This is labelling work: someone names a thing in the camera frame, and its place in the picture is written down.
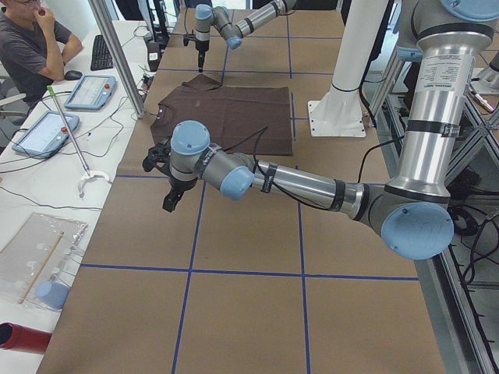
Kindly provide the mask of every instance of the white table surface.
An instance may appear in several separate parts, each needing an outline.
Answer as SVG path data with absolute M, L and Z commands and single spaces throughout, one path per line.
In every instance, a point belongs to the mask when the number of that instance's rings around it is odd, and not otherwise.
M 138 21 L 114 21 L 116 33 L 119 36 L 120 43 L 123 45 L 123 51 L 132 71 L 133 78 L 138 83 L 143 75 L 143 70 L 147 69 L 147 49 L 140 35 L 147 31 L 144 28 L 136 28 L 143 25 Z M 111 138 L 121 129 L 116 139 L 112 141 L 108 153 L 104 157 L 93 157 L 84 154 L 85 160 L 90 169 L 105 171 L 111 180 L 115 177 L 116 168 L 125 152 L 126 145 L 132 135 L 132 130 L 136 122 L 136 114 L 128 99 L 125 99 L 126 92 L 120 84 L 119 74 L 116 69 L 106 69 L 96 72 L 90 71 L 90 56 L 94 36 L 99 34 L 95 27 L 84 39 L 83 50 L 65 67 L 65 71 L 79 70 L 85 74 L 113 75 L 118 80 L 115 92 L 111 99 L 97 112 L 73 112 L 80 117 L 80 125 L 74 132 L 80 149 L 96 155 L 102 155 L 107 150 Z M 54 91 L 62 92 L 71 90 L 77 81 L 63 81 L 53 85 Z M 63 104 L 67 96 L 59 97 L 60 104 Z M 48 98 L 44 101 L 51 110 L 56 110 L 53 100 Z M 119 111 L 113 115 L 113 119 L 104 121 L 99 127 L 90 131 L 94 126 L 107 118 L 120 105 Z M 30 117 L 23 124 L 27 129 L 36 120 L 47 111 L 47 108 L 39 103 L 32 111 Z M 22 134 L 18 133 L 14 141 L 19 139 Z M 102 208 L 106 197 L 111 188 L 103 178 L 95 178 L 92 182 L 84 185 L 85 196 L 81 199 L 78 195 L 78 181 L 83 176 L 84 170 L 80 159 L 75 153 L 74 146 L 69 143 L 63 147 L 62 153 L 74 154 L 56 154 L 49 160 L 22 171 L 7 172 L 13 169 L 23 168 L 39 162 L 38 160 L 26 158 L 20 153 L 10 149 L 5 149 L 0 156 L 0 186 L 12 192 L 29 197 L 38 203 L 50 204 L 52 206 L 95 206 Z M 81 249 L 87 247 L 95 224 L 99 218 L 100 211 L 96 210 L 74 210 L 60 209 L 54 210 L 48 207 L 36 206 L 33 203 L 21 197 L 14 196 L 0 189 L 0 249 L 3 249 L 9 240 L 21 228 L 27 218 L 33 213 L 46 213 L 56 217 L 63 217 L 87 223 L 88 229 L 83 236 L 79 246 Z M 11 298 L 0 294 L 0 316 L 1 321 L 18 323 L 34 329 L 53 331 L 59 318 L 59 312 L 52 312 L 36 308 L 32 305 L 19 305 Z M 0 374 L 31 374 L 37 371 L 42 356 L 36 354 L 27 354 L 11 350 L 0 350 Z

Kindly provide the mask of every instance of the brown cloth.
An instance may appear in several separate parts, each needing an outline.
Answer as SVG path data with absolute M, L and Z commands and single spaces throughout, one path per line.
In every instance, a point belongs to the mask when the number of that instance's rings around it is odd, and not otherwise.
M 182 83 L 158 104 L 150 130 L 155 143 L 170 136 L 185 120 L 196 120 L 210 131 L 211 141 L 227 148 L 243 141 L 264 126 L 257 154 L 292 155 L 289 89 L 225 87 L 199 74 Z M 257 136 L 231 149 L 253 153 Z

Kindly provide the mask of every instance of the blue grid line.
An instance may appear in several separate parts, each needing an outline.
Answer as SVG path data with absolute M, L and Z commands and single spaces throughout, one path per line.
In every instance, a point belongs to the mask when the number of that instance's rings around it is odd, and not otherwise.
M 296 141 L 295 94 L 291 92 L 291 120 L 293 122 L 293 141 Z
M 256 38 L 260 38 L 260 39 L 318 39 L 318 40 L 326 40 L 326 41 L 337 41 L 337 40 L 341 40 L 342 37 L 292 37 L 292 36 L 289 36 L 289 37 L 279 37 L 277 35 L 275 36 L 272 36 L 272 35 L 248 35 L 247 38 L 250 38 L 250 37 L 256 37 Z
M 156 267 L 156 266 L 130 266 L 130 265 L 101 265 L 97 263 L 81 263 L 81 267 L 88 267 L 92 269 L 114 269 L 114 270 L 143 270 L 143 271 L 165 271 L 165 272 L 179 272 L 187 273 L 188 269 L 179 269 L 175 267 Z
M 168 69 L 168 68 L 159 68 L 158 70 L 164 72 L 197 72 L 196 69 Z M 259 73 L 259 74 L 290 74 L 290 72 L 272 72 L 272 71 L 261 71 L 261 70 L 204 70 L 204 72 L 236 72 L 236 73 Z M 332 72 L 296 72 L 293 71 L 293 74 L 300 74 L 303 76 L 332 76 Z
M 182 303 L 182 313 L 180 315 L 180 322 L 179 322 L 179 332 L 177 334 L 177 341 L 175 343 L 175 354 L 173 356 L 172 374 L 175 374 L 175 370 L 177 369 L 177 360 L 179 358 L 180 340 L 182 339 L 182 329 L 184 326 L 184 319 L 186 317 L 187 298 L 189 297 L 190 279 L 191 279 L 191 276 L 193 274 L 194 256 L 196 255 L 196 247 L 197 247 L 197 237 L 198 237 L 198 234 L 200 232 L 201 216 L 203 215 L 203 203 L 204 203 L 205 191 L 206 191 L 206 182 L 203 183 L 203 191 L 201 193 L 200 208 L 199 208 L 199 212 L 197 214 L 196 230 L 194 232 L 194 240 L 193 240 L 193 251 L 191 253 L 190 261 L 189 261 L 189 272 L 187 273 L 186 291 L 184 292 L 184 300 Z
M 289 39 L 289 17 L 286 17 L 286 30 L 288 39 L 288 60 L 289 60 L 289 79 L 293 78 L 293 67 L 291 62 L 291 40 Z
M 298 210 L 298 235 L 299 235 L 299 255 L 302 267 L 302 296 L 303 296 L 303 325 L 305 334 L 305 355 L 306 355 L 306 373 L 310 374 L 310 335 L 309 335 L 309 313 L 306 301 L 306 277 L 305 277 L 305 248 L 303 246 L 303 221 L 302 204 L 297 203 Z
M 234 20 L 234 11 L 232 10 L 232 18 L 231 22 Z M 227 72 L 227 60 L 228 60 L 228 45 L 225 46 L 225 58 L 224 58 L 224 67 L 221 71 L 221 84 L 224 84 L 225 73 Z
M 142 179 L 168 179 L 167 176 L 161 175 L 128 175 L 128 174 L 117 174 L 115 178 L 142 178 Z
M 175 267 L 153 267 L 153 266 L 128 266 L 128 265 L 106 265 L 98 263 L 81 263 L 81 267 L 93 269 L 111 269 L 111 270 L 143 270 L 143 271 L 162 271 L 176 273 L 201 273 L 201 274 L 219 274 L 219 275 L 250 275 L 257 277 L 290 277 L 290 278 L 311 278 L 311 279 L 351 279 L 358 281 L 418 281 L 418 277 L 384 277 L 376 275 L 348 275 L 348 274 L 300 274 L 300 273 L 279 273 L 265 271 L 249 270 L 212 270 L 212 269 L 183 269 Z

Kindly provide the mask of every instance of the gray t-shirt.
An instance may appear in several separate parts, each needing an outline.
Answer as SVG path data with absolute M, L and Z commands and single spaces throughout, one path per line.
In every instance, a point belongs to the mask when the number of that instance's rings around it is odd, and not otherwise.
M 55 39 L 67 43 L 71 31 L 55 22 Z M 28 104 L 40 100 L 54 81 L 38 74 L 47 65 L 47 42 L 38 25 L 27 30 L 0 11 L 0 61 Z

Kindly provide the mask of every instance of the hand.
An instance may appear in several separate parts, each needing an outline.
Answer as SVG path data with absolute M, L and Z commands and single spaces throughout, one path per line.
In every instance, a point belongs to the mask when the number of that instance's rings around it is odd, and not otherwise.
M 49 8 L 40 8 L 33 11 L 34 18 L 37 20 L 43 31 L 53 31 L 55 17 Z

